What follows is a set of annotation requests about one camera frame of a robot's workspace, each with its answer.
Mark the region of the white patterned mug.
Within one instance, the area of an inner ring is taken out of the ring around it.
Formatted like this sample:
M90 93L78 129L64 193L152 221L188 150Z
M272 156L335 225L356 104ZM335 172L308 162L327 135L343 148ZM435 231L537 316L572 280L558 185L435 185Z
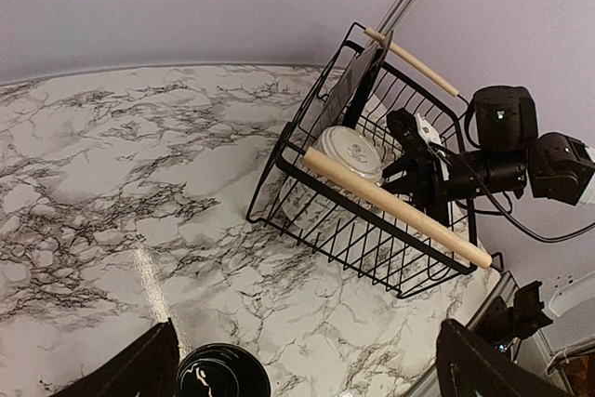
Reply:
M284 214L305 232L325 231L335 220L334 203L295 178L285 181L279 198Z

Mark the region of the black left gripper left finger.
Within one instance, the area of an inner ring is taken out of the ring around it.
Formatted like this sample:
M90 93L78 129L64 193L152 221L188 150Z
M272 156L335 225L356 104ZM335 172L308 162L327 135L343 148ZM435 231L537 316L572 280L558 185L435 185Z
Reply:
M156 324L108 363L58 391L58 396L172 396L179 366L173 322Z

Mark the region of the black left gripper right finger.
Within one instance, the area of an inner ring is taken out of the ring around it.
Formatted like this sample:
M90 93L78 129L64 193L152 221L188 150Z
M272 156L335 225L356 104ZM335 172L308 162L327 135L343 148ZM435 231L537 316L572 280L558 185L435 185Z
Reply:
M454 319L442 322L436 341L442 396L555 397L569 393L528 372Z

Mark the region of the dark green mug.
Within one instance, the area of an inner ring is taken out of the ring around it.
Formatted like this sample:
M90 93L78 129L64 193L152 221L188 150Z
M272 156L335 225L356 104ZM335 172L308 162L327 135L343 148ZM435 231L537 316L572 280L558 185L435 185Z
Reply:
M262 363L249 351L211 343L181 362L175 396L270 397L271 382Z

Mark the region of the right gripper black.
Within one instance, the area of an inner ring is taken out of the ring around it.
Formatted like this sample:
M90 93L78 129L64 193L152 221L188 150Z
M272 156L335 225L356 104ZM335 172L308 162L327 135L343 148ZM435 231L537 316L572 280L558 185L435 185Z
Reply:
M445 211L452 202L512 193L521 198L528 184L530 150L537 140L536 105L524 86L487 86L477 90L464 115L464 129L476 123L470 152L448 155L450 179L435 172L435 157L403 152L383 170L388 192L408 192L422 211Z

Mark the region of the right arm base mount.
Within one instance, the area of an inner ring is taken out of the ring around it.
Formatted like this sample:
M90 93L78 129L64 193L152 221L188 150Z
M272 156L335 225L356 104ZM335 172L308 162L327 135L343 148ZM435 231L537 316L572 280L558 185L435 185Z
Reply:
M540 298L543 283L533 281L515 292L511 306L496 297L473 329L482 340L501 353L508 352L516 341L528 339L539 329L553 324Z

